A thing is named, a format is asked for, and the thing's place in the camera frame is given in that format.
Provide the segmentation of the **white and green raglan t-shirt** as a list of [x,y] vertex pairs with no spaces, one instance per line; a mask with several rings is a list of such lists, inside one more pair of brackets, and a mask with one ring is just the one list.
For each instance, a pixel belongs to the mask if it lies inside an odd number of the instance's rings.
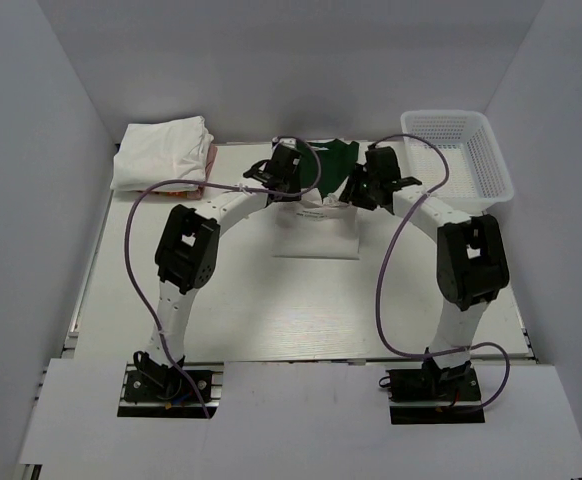
[[360,144],[341,139],[310,148],[287,141],[302,154],[300,188],[318,185],[297,202],[281,203],[274,216],[272,255],[278,258],[357,260],[358,209],[339,200],[358,161]]

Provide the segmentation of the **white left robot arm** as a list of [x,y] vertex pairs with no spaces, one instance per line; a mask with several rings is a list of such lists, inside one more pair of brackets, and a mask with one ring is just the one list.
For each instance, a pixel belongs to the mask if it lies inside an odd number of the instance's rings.
[[153,329],[145,350],[151,361],[160,366],[183,362],[192,304],[214,273],[221,235],[248,215],[279,201],[279,192],[296,200],[298,164],[297,158],[260,161],[245,172],[246,186],[193,208],[178,205],[171,210],[155,254],[160,325]]

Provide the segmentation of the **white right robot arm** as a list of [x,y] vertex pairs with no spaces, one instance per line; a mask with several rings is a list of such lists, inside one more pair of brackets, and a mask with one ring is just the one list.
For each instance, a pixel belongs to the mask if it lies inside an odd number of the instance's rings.
[[510,280],[500,226],[490,214],[471,215],[428,193],[413,177],[381,180],[361,166],[340,200],[366,210],[383,208],[436,244],[436,281],[444,298],[435,336],[423,355],[445,375],[469,367],[470,347],[487,307]]

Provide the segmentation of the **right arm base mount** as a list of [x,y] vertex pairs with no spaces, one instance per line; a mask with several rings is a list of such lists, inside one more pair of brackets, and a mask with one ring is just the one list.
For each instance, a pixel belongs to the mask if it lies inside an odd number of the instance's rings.
[[418,368],[390,369],[378,381],[389,397],[392,425],[483,424],[482,394],[470,361],[441,369],[433,359]]

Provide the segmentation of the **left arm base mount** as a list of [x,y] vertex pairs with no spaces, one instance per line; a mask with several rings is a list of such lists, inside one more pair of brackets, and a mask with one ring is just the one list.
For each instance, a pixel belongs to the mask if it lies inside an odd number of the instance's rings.
[[172,365],[159,366],[142,351],[125,368],[120,418],[209,419],[221,398],[223,364],[179,363],[196,389]]

